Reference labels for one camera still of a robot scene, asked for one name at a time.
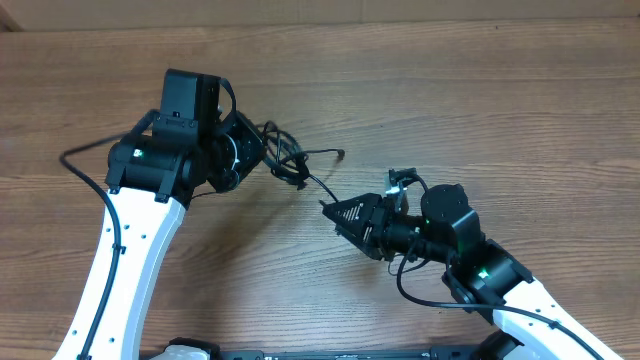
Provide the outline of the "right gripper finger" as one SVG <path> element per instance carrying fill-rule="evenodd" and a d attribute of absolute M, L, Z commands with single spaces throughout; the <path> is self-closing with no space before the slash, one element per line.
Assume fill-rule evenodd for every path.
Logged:
<path fill-rule="evenodd" d="M 374 209 L 381 201 L 381 195 L 366 193 L 351 199 L 325 204 L 322 214 L 348 235 L 363 235 Z"/>
<path fill-rule="evenodd" d="M 335 225 L 341 235 L 363 254 L 373 260 L 382 260 L 385 255 L 382 246 L 384 226 L 371 221 L 338 221 Z"/>

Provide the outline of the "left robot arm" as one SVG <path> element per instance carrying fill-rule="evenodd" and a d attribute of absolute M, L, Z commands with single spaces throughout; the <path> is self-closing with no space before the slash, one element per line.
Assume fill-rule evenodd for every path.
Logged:
<path fill-rule="evenodd" d="M 108 171 L 99 186 L 61 163 L 103 200 L 96 253 L 58 359 L 136 359 L 159 270 L 194 191 L 225 193 L 264 157 L 260 133 L 236 108 L 223 111 L 225 78 L 169 69 L 161 105 L 129 131 L 106 138 Z"/>

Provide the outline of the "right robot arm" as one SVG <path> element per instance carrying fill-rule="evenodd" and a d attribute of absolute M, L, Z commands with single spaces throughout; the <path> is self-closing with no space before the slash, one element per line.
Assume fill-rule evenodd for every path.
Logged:
<path fill-rule="evenodd" d="M 374 260 L 423 259 L 445 266 L 450 309 L 480 314 L 497 330 L 475 359 L 615 359 L 617 353 L 576 321 L 523 264 L 481 231 L 461 185 L 423 193 L 418 216 L 396 207 L 396 195 L 367 193 L 326 204 L 324 215 Z"/>

